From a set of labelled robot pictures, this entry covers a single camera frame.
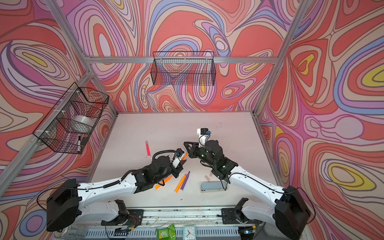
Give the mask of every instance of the metal track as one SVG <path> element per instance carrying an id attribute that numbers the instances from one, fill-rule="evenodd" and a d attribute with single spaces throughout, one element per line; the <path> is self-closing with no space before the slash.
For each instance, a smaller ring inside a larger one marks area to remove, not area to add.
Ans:
<path id="1" fill-rule="evenodd" d="M 196 59 L 204 57 L 185 57 L 186 59 Z M 86 56 L 87 63 L 153 63 L 153 57 L 133 57 L 133 56 L 120 56 L 120 57 L 96 57 Z M 277 62 L 277 57 L 214 57 L 215 63 L 273 63 Z"/>
<path id="2" fill-rule="evenodd" d="M 163 225 L 174 224 L 184 226 L 193 224 L 200 227 L 216 227 L 222 225 L 221 208 L 234 206 L 215 206 L 215 207 L 144 207 L 134 208 L 143 209 L 142 227 L 160 227 Z M 100 222 L 76 222 L 87 227 L 95 227 Z M 252 224 L 233 224 L 231 226 L 251 226 Z"/>

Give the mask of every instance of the black wire mesh basket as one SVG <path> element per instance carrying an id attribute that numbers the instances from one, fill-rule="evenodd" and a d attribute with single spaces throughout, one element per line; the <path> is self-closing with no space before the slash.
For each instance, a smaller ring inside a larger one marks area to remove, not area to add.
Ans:
<path id="1" fill-rule="evenodd" d="M 215 85 L 212 51 L 156 51 L 153 58 L 153 85 Z"/>
<path id="2" fill-rule="evenodd" d="M 81 154 L 108 101 L 102 92 L 77 87 L 63 108 L 55 110 L 58 113 L 48 127 L 38 131 L 38 126 L 33 134 L 54 152 Z"/>

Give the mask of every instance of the swirly pattern backdrop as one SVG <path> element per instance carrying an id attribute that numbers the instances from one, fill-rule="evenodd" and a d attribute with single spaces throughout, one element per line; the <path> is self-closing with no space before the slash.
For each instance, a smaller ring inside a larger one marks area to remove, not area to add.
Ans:
<path id="1" fill-rule="evenodd" d="M 276 56 L 297 1 L 64 2 L 61 9 L 90 56 L 151 56 L 153 51 L 214 51 L 215 56 Z M 116 109 L 253 110 L 271 65 L 218 64 L 214 87 L 152 86 L 149 64 L 94 64 Z"/>
<path id="2" fill-rule="evenodd" d="M 151 56 L 164 44 L 187 41 L 213 50 L 216 56 L 260 51 L 276 56 L 298 5 L 296 0 L 62 2 L 72 30 L 90 56 Z"/>
<path id="3" fill-rule="evenodd" d="M 151 64 L 93 65 L 117 111 L 251 111 L 272 64 L 229 64 L 215 86 L 153 85 Z"/>
<path id="4" fill-rule="evenodd" d="M 313 239 L 384 239 L 383 33 L 384 1 L 313 1 L 258 109 Z"/>
<path id="5" fill-rule="evenodd" d="M 0 22 L 1 173 L 84 69 L 44 0 L 0 1 Z M 106 109 L 82 155 L 40 146 L 0 198 L 0 240 L 50 237 L 36 196 L 67 179 L 85 180 L 112 117 Z M 41 197 L 42 204 L 50 193 Z"/>

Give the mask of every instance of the clock face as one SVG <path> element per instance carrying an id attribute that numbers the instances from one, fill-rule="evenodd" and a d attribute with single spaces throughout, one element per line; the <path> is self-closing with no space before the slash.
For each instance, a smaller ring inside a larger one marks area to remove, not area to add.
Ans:
<path id="1" fill-rule="evenodd" d="M 196 239 L 196 230 L 195 226 L 185 226 L 184 227 L 184 240 L 195 240 Z"/>

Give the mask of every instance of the small orange object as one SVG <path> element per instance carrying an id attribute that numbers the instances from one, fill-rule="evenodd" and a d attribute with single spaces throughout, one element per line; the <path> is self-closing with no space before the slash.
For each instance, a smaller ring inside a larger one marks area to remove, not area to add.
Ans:
<path id="1" fill-rule="evenodd" d="M 184 179 L 185 179 L 186 176 L 187 176 L 187 175 L 184 174 L 184 177 L 180 180 L 179 184 L 177 185 L 177 187 L 176 187 L 176 189 L 175 189 L 175 192 L 176 192 L 176 193 L 179 191 L 179 189 L 180 189 L 181 185 L 183 184 Z"/>
<path id="2" fill-rule="evenodd" d="M 172 178 L 172 175 L 169 176 L 169 177 L 167 177 L 166 179 L 164 179 L 164 183 L 168 182 L 168 180 L 169 180 L 170 178 Z M 155 189 L 158 189 L 159 187 L 161 187 L 160 184 L 158 184 L 157 186 L 155 186 Z"/>
<path id="3" fill-rule="evenodd" d="M 184 157 L 181 159 L 181 161 L 183 161 L 187 156 L 188 156 L 188 153 L 186 153 L 186 154 L 184 155 Z"/>

